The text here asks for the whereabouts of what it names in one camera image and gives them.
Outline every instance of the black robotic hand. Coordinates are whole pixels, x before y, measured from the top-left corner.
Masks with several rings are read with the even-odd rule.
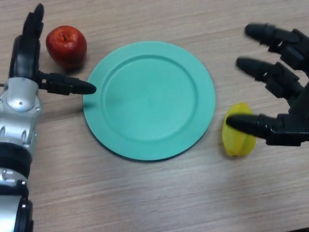
[[[309,38],[294,29],[286,31],[269,24],[248,24],[246,36],[268,46],[268,51],[280,54],[281,60],[309,77]],[[236,66],[266,83],[266,89],[277,98],[285,98],[288,114],[277,118],[266,115],[232,115],[226,123],[244,133],[263,138],[267,145],[300,146],[309,141],[309,84],[302,87],[299,78],[282,64],[270,64],[252,58],[239,57]]]
[[[9,78],[24,77],[36,82],[49,93],[69,95],[93,94],[96,87],[86,81],[59,73],[39,71],[40,36],[43,30],[44,7],[40,3],[25,20],[23,32],[14,41]]]

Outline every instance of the plate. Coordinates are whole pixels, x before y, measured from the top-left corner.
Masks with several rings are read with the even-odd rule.
[[[205,66],[176,45],[150,41],[108,54],[88,81],[84,116],[109,150],[134,160],[162,160],[194,145],[215,110]]]

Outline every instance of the toy fruit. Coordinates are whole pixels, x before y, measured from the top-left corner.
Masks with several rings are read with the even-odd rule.
[[[87,41],[78,29],[60,26],[47,35],[46,48],[60,67],[67,71],[75,70],[85,62]]]
[[[244,102],[232,105],[224,118],[222,141],[223,146],[229,156],[243,157],[248,155],[254,149],[256,138],[252,135],[247,135],[231,128],[226,124],[226,118],[235,113],[252,114],[252,111]]]

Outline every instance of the table surface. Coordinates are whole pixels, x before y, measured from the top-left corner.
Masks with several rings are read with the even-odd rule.
[[[208,132],[189,151],[165,162],[138,163],[105,150],[90,134],[82,97],[47,94],[37,126],[30,199],[35,232],[284,232],[309,225],[309,146],[266,146],[228,159],[221,127],[230,105],[255,113],[286,113],[284,100],[235,68],[238,56],[279,56],[243,35],[250,22],[269,22],[309,35],[307,0],[1,0],[0,71],[5,81],[14,38],[37,3],[45,6],[40,69],[58,72],[45,47],[48,32],[77,27],[88,41],[84,69],[125,44],[160,40],[179,45],[208,68],[216,110]],[[300,82],[307,77],[297,72]]]

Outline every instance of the red apple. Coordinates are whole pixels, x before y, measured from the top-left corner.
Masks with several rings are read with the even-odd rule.
[[[63,69],[75,70],[83,66],[87,52],[85,36],[71,26],[60,26],[46,37],[46,48],[52,59]]]

